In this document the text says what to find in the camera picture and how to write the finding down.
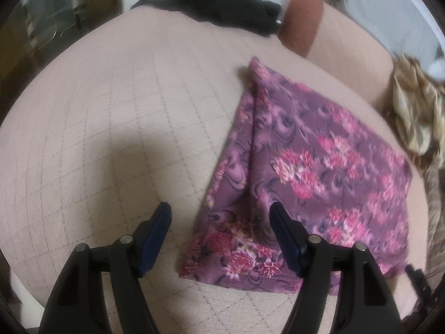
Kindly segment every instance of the brown cushion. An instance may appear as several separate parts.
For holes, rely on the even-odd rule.
[[[278,36],[284,46],[346,84],[381,114],[391,107],[390,53],[333,7],[321,0],[291,0]]]

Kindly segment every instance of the pink flower print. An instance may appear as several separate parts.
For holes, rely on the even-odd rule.
[[[395,199],[396,197],[396,190],[394,189],[393,186],[388,187],[387,189],[385,189],[385,191],[383,191],[383,199],[385,201],[392,201],[393,199]]]
[[[388,215],[382,211],[381,207],[378,207],[375,211],[373,211],[372,217],[379,225],[383,225],[386,222]]]
[[[181,267],[181,272],[179,276],[181,277],[190,277],[193,276],[196,269],[198,267],[198,263],[193,260],[187,260],[184,265]]]
[[[275,250],[269,249],[268,247],[263,246],[261,244],[257,245],[257,250],[259,257],[268,257],[268,258],[272,258],[272,255],[276,252]]]
[[[394,152],[394,161],[398,166],[403,166],[406,162],[402,153]]]
[[[329,168],[344,168],[346,167],[346,157],[340,153],[332,153],[328,159]]]
[[[270,258],[258,264],[258,272],[269,279],[276,274],[281,274],[280,265]]]
[[[347,139],[340,136],[334,136],[333,138],[334,138],[334,145],[339,150],[339,152],[345,154],[351,150],[351,147]]]
[[[380,200],[381,200],[381,195],[378,192],[371,192],[370,194],[368,194],[368,206],[370,204],[377,203]]]
[[[348,176],[350,179],[359,178],[360,172],[357,170],[357,166],[353,165],[348,168]]]
[[[391,148],[389,148],[386,144],[382,143],[380,151],[383,158],[388,164],[394,160],[394,151]]]
[[[265,81],[269,81],[272,80],[272,76],[271,73],[268,71],[268,69],[261,64],[259,61],[256,61],[255,63],[256,67],[254,67],[251,69],[256,72],[257,76],[260,78],[260,80],[265,80]]]
[[[233,225],[231,225],[230,231],[232,233],[233,240],[244,244],[252,242],[250,227],[242,222],[235,222]]]
[[[298,88],[305,93],[312,93],[313,90],[304,83],[297,83]]]
[[[215,195],[218,192],[219,185],[224,177],[224,172],[226,170],[228,161],[228,159],[223,159],[216,167],[213,182],[207,192],[207,196],[205,199],[205,204],[210,208],[212,208],[214,205]]]
[[[291,182],[292,189],[297,197],[301,199],[310,199],[312,197],[312,191],[309,187],[301,183],[300,181],[293,180]]]
[[[379,209],[379,203],[377,201],[368,202],[366,204],[366,207],[368,208],[369,212],[373,215],[375,212]]]
[[[331,114],[331,117],[332,117],[332,119],[334,121],[339,121],[340,120],[341,116],[340,116],[340,113],[339,113],[339,107],[338,106],[336,106],[333,102],[330,101],[330,102],[328,102],[326,104],[326,108],[328,108],[328,110],[329,110],[329,112]]]
[[[239,280],[239,274],[249,273],[255,266],[254,254],[247,249],[231,252],[230,261],[226,266],[226,275]]]
[[[356,150],[350,150],[348,152],[348,163],[350,165],[355,165],[360,162],[360,153]]]
[[[348,231],[355,230],[355,228],[361,223],[359,213],[360,212],[357,209],[352,209],[351,211],[346,212],[346,218],[344,219],[344,223],[346,225],[345,228]]]
[[[382,185],[386,190],[394,186],[394,179],[391,175],[383,175],[381,177],[381,180],[382,180]]]
[[[332,220],[335,224],[343,218],[343,211],[339,208],[329,208],[328,214],[330,220]]]
[[[280,150],[280,156],[287,163],[291,165],[298,165],[301,163],[301,157],[299,154],[295,153],[292,149],[282,149]]]
[[[207,238],[207,246],[217,253],[224,253],[231,248],[232,235],[227,232],[215,232]]]
[[[320,183],[319,180],[317,180],[317,181],[314,183],[314,186],[313,186],[312,188],[313,188],[313,190],[314,190],[316,193],[321,193],[321,192],[323,192],[324,189],[325,189],[325,187]]]
[[[328,235],[331,244],[340,244],[343,240],[343,232],[340,227],[332,226],[328,228]]]
[[[386,251],[390,254],[397,254],[400,247],[401,245],[398,240],[398,232],[391,230],[386,237]]]
[[[328,153],[331,153],[335,149],[334,142],[329,137],[318,137],[317,141],[321,148]]]
[[[238,115],[241,121],[249,120],[249,115],[246,113],[246,108],[243,105],[240,106]]]
[[[313,174],[313,172],[311,172],[310,170],[303,170],[298,175],[299,175],[301,181],[308,187],[315,186],[315,184],[318,181],[317,176],[315,174]]]
[[[199,257],[199,254],[201,253],[201,235],[196,235],[192,238],[188,248],[187,248],[187,257],[189,259],[197,259]]]
[[[271,101],[269,99],[269,93],[264,87],[257,88],[257,97],[260,105],[265,105],[270,108]]]
[[[348,133],[352,133],[354,131],[354,125],[348,119],[341,121],[341,125],[343,126],[344,130],[346,130]]]
[[[295,170],[293,165],[287,164],[282,158],[275,158],[272,168],[280,177],[281,183],[289,182],[294,179]]]
[[[306,167],[313,168],[314,166],[314,158],[312,158],[311,153],[308,150],[304,150],[301,155],[301,160],[306,165]]]
[[[269,211],[272,204],[271,195],[264,188],[260,188],[258,191],[258,207],[266,212]]]

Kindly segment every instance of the purple floral fabric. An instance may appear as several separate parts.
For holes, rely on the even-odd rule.
[[[180,275],[243,290],[296,292],[269,225],[280,201],[309,233],[368,245],[382,272],[406,263],[403,155],[342,108],[257,59],[213,174]],[[332,274],[331,292],[339,275]]]

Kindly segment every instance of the clamp jaw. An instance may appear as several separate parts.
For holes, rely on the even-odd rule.
[[[349,248],[309,235],[281,203],[271,206],[269,216],[285,261],[304,279],[282,334],[318,332],[331,271],[342,272],[332,334],[403,333],[389,287],[364,243]]]
[[[111,334],[102,288],[110,272],[117,313],[125,334],[159,334],[139,284],[153,268],[171,223],[160,203],[132,235],[108,246],[78,244],[65,263],[46,305],[39,334]]]

